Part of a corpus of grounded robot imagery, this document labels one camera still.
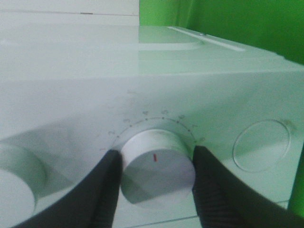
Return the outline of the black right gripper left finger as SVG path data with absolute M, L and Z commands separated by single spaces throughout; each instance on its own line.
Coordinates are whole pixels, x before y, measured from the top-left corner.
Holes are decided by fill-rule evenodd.
M 110 228 L 123 170 L 122 155 L 109 150 L 68 194 L 19 228 Z

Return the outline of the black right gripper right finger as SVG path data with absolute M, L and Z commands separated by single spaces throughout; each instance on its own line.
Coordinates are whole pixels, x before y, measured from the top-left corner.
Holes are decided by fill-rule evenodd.
M 206 147 L 193 152 L 192 189 L 204 228 L 302 228 L 304 219 L 254 191 L 230 172 Z

